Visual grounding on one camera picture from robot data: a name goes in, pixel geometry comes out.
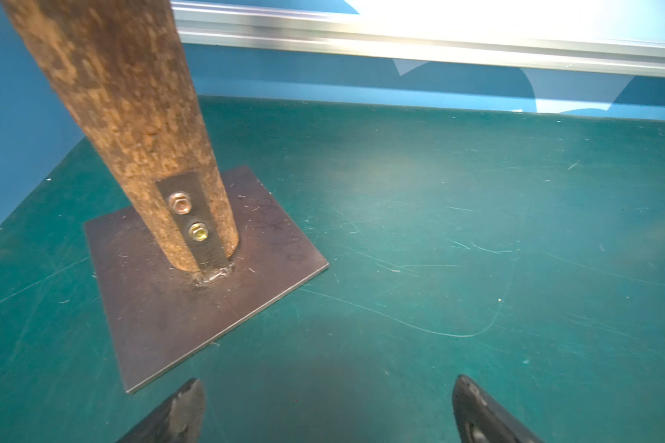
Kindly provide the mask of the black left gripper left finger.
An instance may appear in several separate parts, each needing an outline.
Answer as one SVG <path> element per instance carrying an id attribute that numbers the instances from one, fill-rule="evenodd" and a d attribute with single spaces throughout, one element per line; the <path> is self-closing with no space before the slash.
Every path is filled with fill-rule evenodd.
<path id="1" fill-rule="evenodd" d="M 117 442 L 198 442 L 205 407 L 203 385 L 191 378 Z"/>

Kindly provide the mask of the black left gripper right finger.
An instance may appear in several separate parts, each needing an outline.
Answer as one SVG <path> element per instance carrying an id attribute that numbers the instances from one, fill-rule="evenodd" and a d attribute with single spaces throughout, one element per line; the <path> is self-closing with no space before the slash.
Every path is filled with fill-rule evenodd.
<path id="1" fill-rule="evenodd" d="M 463 443 L 541 443 L 529 428 L 491 397 L 472 378 L 459 375 L 452 401 Z"/>

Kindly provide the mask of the rusty brown tree trunk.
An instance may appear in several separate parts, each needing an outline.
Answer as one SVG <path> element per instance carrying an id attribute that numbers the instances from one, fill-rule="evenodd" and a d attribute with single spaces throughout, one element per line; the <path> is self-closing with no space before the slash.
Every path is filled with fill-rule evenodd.
<path id="1" fill-rule="evenodd" d="M 167 1 L 6 1 L 53 90 L 177 269 L 239 236 Z"/>

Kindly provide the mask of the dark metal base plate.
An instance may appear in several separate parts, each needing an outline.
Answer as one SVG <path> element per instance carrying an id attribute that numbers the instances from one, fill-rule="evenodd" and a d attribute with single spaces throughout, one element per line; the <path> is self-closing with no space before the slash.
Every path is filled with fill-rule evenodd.
<path id="1" fill-rule="evenodd" d="M 229 273 L 171 265 L 133 207 L 84 225 L 124 390 L 134 393 L 329 263 L 247 166 L 222 174 L 239 232 Z"/>

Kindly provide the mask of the aluminium back frame rail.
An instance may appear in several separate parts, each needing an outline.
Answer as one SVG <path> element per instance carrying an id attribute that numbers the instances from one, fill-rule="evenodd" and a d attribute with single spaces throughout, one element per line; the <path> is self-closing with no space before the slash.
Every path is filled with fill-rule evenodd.
<path id="1" fill-rule="evenodd" d="M 360 15 L 175 1 L 185 44 L 665 79 L 665 42 L 411 31 Z"/>

